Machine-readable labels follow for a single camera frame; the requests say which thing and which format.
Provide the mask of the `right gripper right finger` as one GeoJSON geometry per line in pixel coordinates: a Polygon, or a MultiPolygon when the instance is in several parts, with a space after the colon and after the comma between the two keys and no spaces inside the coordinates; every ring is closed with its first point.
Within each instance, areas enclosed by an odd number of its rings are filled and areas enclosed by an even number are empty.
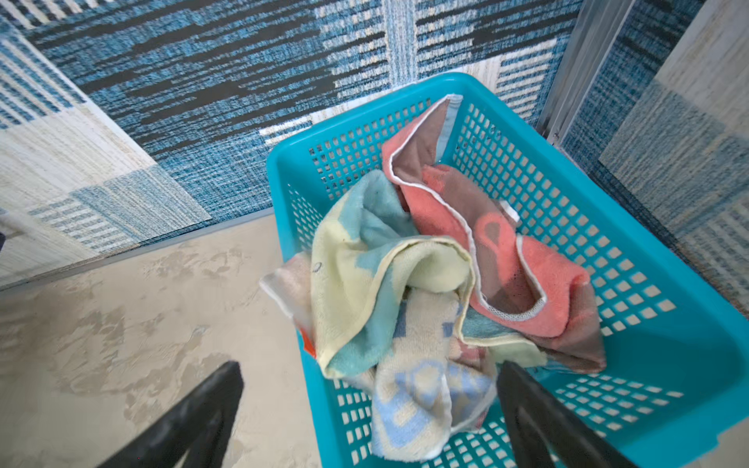
{"type": "Polygon", "coordinates": [[[519,467],[553,467],[552,454],[567,467],[634,465],[517,364],[502,364],[497,394],[519,467]]]}

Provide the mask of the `yellow green towel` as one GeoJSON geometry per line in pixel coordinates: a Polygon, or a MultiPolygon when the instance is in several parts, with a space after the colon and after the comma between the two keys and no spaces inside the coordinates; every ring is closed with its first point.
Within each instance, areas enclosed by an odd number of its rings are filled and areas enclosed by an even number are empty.
{"type": "Polygon", "coordinates": [[[518,337],[470,305],[470,254],[451,237],[419,234],[380,170],[364,175],[319,223],[310,280],[315,354],[326,378],[357,376],[382,360],[408,288],[457,293],[456,334],[466,344],[518,337]]]}

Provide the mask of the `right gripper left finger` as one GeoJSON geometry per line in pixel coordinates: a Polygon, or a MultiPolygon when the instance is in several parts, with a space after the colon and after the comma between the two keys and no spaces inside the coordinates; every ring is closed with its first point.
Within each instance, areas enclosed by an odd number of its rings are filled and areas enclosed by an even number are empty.
{"type": "Polygon", "coordinates": [[[222,466],[243,390],[240,364],[225,362],[101,466],[222,466]]]}

